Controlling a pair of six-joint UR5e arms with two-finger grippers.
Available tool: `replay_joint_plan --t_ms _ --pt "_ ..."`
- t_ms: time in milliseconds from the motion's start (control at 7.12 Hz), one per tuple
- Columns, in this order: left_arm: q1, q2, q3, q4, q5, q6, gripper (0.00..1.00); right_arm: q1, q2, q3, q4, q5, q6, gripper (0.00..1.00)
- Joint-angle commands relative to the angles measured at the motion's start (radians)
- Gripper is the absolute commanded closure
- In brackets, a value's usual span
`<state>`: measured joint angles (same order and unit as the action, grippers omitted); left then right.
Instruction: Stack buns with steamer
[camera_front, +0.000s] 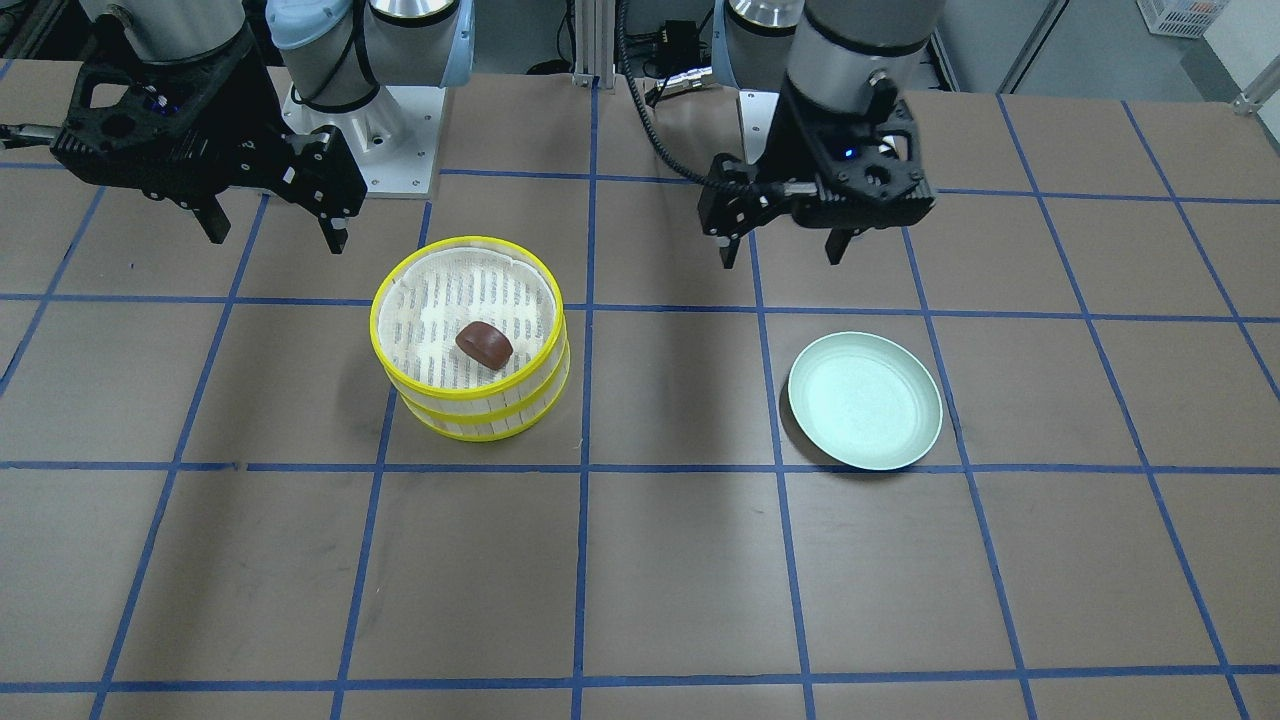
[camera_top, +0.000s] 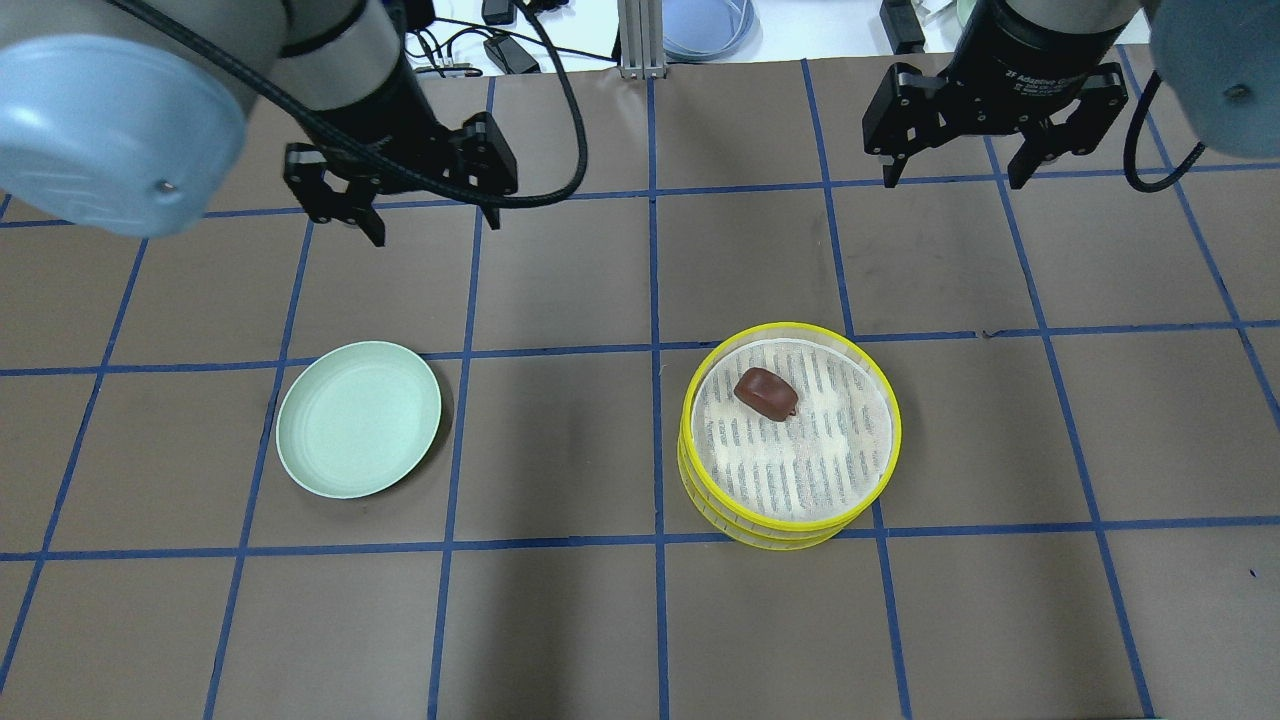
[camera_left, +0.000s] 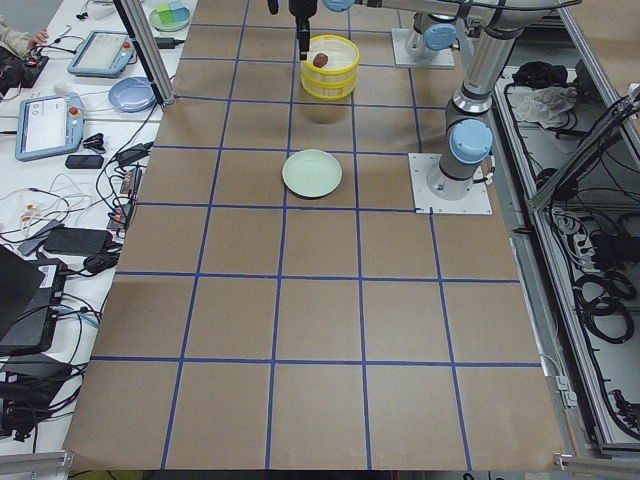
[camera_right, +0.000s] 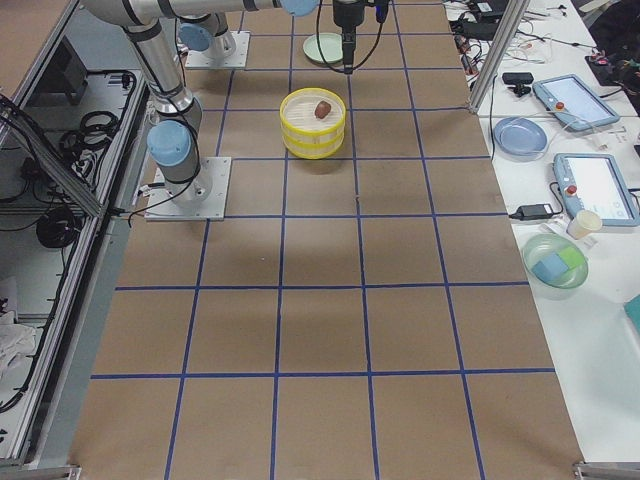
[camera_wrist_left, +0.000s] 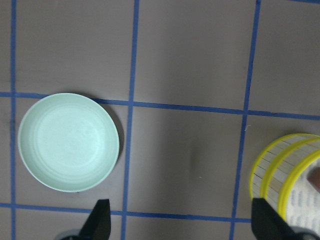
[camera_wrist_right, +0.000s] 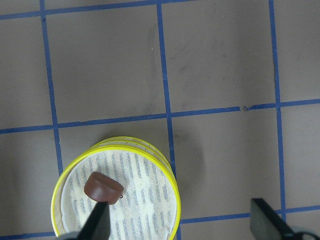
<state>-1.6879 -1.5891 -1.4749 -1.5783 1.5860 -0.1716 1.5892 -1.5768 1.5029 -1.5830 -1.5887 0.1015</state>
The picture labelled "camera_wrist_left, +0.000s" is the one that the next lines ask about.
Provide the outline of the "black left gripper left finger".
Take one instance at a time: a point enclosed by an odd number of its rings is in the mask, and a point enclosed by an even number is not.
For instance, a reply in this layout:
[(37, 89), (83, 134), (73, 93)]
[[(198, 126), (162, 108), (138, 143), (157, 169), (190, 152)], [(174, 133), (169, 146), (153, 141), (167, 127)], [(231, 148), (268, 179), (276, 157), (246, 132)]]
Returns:
[(111, 208), (109, 199), (99, 199), (79, 233), (60, 240), (108, 240), (111, 235)]

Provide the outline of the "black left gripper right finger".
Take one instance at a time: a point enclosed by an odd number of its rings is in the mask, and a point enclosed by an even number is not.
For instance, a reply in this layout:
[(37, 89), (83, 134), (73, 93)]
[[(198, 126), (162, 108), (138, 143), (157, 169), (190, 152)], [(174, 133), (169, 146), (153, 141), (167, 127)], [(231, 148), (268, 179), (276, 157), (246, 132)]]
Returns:
[(257, 240), (318, 240), (320, 237), (303, 227), (291, 227), (264, 198), (253, 198), (251, 230)]

